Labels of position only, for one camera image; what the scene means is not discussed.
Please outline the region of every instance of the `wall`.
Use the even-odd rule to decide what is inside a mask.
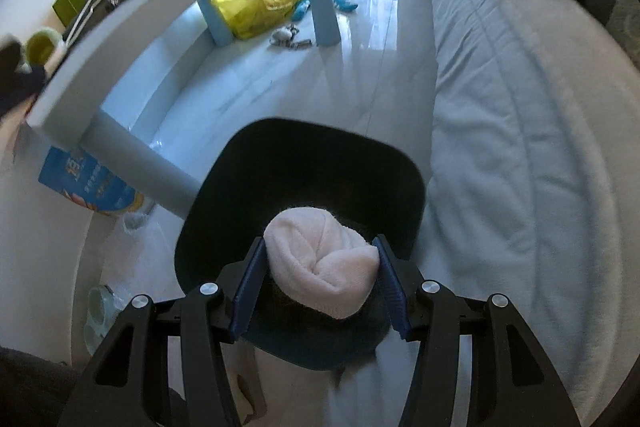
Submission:
[[[0,34],[10,32],[25,41],[43,25],[62,29],[50,9],[53,1],[0,0]],[[153,94],[162,74],[179,60],[170,54],[175,51],[172,46],[178,43],[185,50],[191,46],[181,36],[198,38],[198,28],[203,28],[197,15],[193,8],[187,10],[180,17],[185,26],[174,23],[168,34],[173,37],[153,42],[143,54],[146,58],[127,72],[124,86],[137,89],[140,99],[132,104],[132,112],[122,110],[119,103],[127,101],[129,89],[120,86],[122,96],[111,99],[111,110],[121,123],[130,126],[131,115],[140,111],[140,100]],[[158,60],[165,60],[162,67],[157,67]],[[92,221],[89,211],[37,182],[48,144],[26,130],[18,145],[14,167],[0,174],[0,344],[69,362],[78,260],[85,242],[95,248],[102,238],[87,236]]]

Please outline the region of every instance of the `black cloth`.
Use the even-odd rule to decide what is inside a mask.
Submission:
[[[56,427],[79,377],[62,363],[0,347],[0,427]],[[172,424],[186,427],[185,401],[173,389],[169,400]]]

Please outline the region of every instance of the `white towel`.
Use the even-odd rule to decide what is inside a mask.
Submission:
[[[279,288],[334,319],[357,312],[376,281],[378,249],[326,210],[284,210],[268,224],[264,240]]]

